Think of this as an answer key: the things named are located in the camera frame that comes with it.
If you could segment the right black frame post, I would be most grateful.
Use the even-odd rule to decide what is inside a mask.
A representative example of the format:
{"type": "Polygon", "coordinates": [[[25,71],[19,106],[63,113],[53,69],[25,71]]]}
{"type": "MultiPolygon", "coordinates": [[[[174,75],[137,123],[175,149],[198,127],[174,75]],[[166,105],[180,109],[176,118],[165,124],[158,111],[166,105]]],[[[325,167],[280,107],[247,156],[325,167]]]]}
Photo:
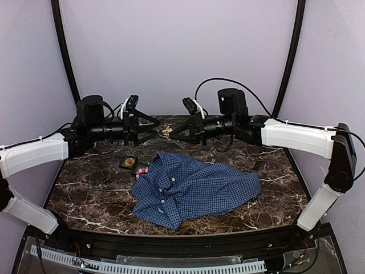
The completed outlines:
{"type": "Polygon", "coordinates": [[[284,98],[286,95],[287,87],[289,85],[289,80],[291,77],[291,72],[292,72],[292,69],[294,66],[297,48],[298,48],[299,40],[301,37],[303,18],[304,18],[304,14],[305,14],[305,6],[306,6],[306,0],[297,1],[297,8],[296,8],[294,24],[293,24],[293,32],[291,35],[286,64],[285,64],[281,83],[279,85],[278,94],[277,94],[273,112],[272,112],[272,115],[275,118],[277,118],[279,116],[279,113],[280,113],[280,110],[281,110],[281,107],[283,105],[283,101],[284,101],[284,98]]]}

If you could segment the black display frame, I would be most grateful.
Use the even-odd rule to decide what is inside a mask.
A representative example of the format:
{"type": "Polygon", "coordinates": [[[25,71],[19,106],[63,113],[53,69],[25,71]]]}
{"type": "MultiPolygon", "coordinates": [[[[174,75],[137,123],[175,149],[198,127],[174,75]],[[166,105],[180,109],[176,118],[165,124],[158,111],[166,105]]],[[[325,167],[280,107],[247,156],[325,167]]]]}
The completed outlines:
{"type": "Polygon", "coordinates": [[[124,155],[119,163],[120,168],[133,169],[138,161],[138,157],[124,155]]]}
{"type": "Polygon", "coordinates": [[[145,171],[148,168],[149,165],[147,163],[137,162],[134,168],[132,169],[132,175],[136,175],[138,172],[145,171]]]}

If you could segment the left black frame post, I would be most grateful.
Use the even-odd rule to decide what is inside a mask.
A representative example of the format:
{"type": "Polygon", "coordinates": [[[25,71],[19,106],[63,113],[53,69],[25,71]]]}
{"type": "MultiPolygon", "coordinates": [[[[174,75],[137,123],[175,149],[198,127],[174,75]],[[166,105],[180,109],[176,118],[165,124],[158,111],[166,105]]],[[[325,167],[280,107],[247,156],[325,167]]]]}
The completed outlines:
{"type": "Polygon", "coordinates": [[[60,1],[59,0],[51,0],[51,9],[52,9],[52,16],[54,19],[54,26],[56,30],[56,36],[58,40],[58,45],[60,49],[60,53],[62,56],[62,61],[64,65],[64,70],[66,72],[66,77],[68,80],[68,84],[71,90],[72,98],[77,104],[80,101],[80,93],[77,87],[74,71],[72,69],[71,59],[67,47],[66,42],[66,35],[64,32],[63,21],[62,21],[62,12],[60,9],[60,1]]]}

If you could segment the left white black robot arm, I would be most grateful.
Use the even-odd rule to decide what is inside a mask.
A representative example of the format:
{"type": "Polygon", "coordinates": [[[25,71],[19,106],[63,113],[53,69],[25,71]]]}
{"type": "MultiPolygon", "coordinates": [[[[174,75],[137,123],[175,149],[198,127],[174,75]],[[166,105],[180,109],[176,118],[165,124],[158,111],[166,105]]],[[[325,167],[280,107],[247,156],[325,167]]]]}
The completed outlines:
{"type": "Polygon", "coordinates": [[[83,155],[101,141],[121,141],[138,146],[156,136],[160,122],[136,109],[139,97],[131,95],[120,112],[104,109],[109,104],[100,95],[89,95],[76,104],[76,117],[54,133],[33,140],[1,146],[1,211],[16,217],[47,235],[66,229],[59,217],[11,188],[8,178],[45,163],[83,155]]]}

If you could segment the small bronze ornate brooch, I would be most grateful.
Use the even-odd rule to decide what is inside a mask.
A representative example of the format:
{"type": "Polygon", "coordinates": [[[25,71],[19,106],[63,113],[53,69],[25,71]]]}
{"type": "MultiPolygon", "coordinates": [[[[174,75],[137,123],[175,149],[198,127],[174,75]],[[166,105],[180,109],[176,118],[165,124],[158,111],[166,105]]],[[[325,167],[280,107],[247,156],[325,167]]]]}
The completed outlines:
{"type": "Polygon", "coordinates": [[[172,131],[173,129],[168,126],[162,130],[162,133],[164,136],[169,136],[172,131]]]}

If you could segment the black aluminium front rail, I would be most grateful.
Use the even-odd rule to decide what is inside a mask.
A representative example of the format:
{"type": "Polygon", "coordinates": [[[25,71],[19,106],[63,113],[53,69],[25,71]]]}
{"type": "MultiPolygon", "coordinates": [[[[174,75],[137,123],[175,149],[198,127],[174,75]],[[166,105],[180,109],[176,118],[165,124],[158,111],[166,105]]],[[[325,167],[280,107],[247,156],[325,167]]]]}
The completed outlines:
{"type": "Polygon", "coordinates": [[[83,255],[116,258],[118,255],[194,258],[207,255],[266,257],[294,248],[289,228],[193,236],[136,236],[71,230],[83,255]]]}

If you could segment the left black display frame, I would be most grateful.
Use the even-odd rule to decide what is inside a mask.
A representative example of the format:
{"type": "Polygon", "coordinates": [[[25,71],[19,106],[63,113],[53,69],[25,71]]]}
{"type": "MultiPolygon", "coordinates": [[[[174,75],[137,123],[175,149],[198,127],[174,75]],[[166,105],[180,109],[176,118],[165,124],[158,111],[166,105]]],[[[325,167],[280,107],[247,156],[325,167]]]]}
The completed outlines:
{"type": "Polygon", "coordinates": [[[124,155],[119,163],[120,168],[133,169],[138,161],[138,157],[124,155]]]}

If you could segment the gold round brooch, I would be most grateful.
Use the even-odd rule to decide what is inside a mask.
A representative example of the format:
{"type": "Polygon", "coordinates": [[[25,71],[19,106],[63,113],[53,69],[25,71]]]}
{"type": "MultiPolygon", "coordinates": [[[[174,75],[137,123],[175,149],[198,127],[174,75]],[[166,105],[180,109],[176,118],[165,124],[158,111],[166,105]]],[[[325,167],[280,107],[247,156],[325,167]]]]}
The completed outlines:
{"type": "Polygon", "coordinates": [[[124,165],[126,167],[133,167],[135,165],[135,159],[134,158],[126,158],[124,161],[124,165]]]}

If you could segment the middle black display frame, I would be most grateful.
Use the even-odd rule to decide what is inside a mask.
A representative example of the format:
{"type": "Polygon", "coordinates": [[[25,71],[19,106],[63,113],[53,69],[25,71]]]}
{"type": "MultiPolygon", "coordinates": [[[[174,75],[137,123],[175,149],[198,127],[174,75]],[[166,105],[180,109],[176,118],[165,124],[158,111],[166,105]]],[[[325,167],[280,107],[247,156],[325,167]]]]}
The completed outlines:
{"type": "Polygon", "coordinates": [[[148,168],[149,165],[147,163],[137,162],[134,168],[132,169],[132,175],[136,175],[138,172],[145,171],[148,168]]]}

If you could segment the black frame post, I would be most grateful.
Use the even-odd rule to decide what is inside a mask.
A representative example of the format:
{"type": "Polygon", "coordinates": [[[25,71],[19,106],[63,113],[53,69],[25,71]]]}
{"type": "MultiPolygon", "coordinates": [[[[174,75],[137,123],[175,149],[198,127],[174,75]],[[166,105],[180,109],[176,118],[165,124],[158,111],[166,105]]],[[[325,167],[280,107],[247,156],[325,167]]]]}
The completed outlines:
{"type": "Polygon", "coordinates": [[[297,48],[298,48],[299,40],[301,37],[303,18],[304,18],[304,14],[305,14],[305,6],[306,6],[306,0],[297,1],[297,8],[296,8],[294,24],[293,24],[293,32],[291,35],[286,64],[285,64],[281,83],[279,85],[278,94],[277,94],[273,112],[272,112],[272,115],[275,118],[277,118],[279,116],[279,113],[280,113],[280,110],[281,110],[281,107],[283,105],[283,101],[284,101],[284,98],[286,95],[287,87],[289,85],[289,80],[291,77],[291,72],[292,72],[292,69],[294,66],[297,48]]]}
{"type": "Polygon", "coordinates": [[[51,9],[52,9],[52,16],[54,19],[54,26],[56,30],[56,36],[58,40],[58,45],[60,49],[60,53],[62,56],[62,61],[64,65],[64,70],[66,72],[66,77],[68,80],[68,84],[71,90],[72,98],[77,104],[80,101],[80,93],[77,87],[74,71],[72,69],[71,59],[67,47],[66,42],[66,35],[64,32],[63,21],[62,21],[62,12],[60,9],[60,1],[59,0],[51,0],[51,9]]]}

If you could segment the pink flower brooch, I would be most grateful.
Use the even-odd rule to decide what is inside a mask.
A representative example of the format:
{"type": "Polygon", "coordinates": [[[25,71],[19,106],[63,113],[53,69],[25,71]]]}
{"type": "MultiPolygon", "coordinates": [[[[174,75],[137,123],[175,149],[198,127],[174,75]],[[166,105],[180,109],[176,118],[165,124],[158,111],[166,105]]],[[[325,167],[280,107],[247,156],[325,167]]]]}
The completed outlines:
{"type": "Polygon", "coordinates": [[[136,171],[136,179],[139,180],[139,178],[141,177],[141,175],[147,174],[147,173],[148,173],[148,167],[139,168],[136,171]]]}

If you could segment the blue checkered shirt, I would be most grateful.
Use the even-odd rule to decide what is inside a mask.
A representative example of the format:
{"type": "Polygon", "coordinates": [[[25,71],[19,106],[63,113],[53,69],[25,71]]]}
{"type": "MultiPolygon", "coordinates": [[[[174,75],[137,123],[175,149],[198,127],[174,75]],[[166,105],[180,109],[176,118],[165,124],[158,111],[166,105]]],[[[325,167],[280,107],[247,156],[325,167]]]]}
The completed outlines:
{"type": "Polygon", "coordinates": [[[177,230],[183,220],[226,215],[260,192],[257,173],[159,152],[132,190],[137,199],[133,214],[177,230]]]}

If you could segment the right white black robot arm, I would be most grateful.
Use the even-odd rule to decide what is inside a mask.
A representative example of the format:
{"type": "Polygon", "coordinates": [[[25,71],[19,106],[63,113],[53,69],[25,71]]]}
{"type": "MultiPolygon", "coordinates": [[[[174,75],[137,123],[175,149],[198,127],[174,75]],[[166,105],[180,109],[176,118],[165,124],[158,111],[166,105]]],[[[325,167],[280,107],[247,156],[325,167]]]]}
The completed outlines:
{"type": "Polygon", "coordinates": [[[242,90],[225,88],[217,95],[221,115],[210,118],[196,100],[184,98],[190,117],[169,134],[170,138],[205,145],[210,138],[230,135],[247,144],[289,148],[330,160],[324,182],[297,218],[297,227],[311,231],[355,181],[356,153],[347,125],[321,127],[267,115],[250,116],[242,90]]]}

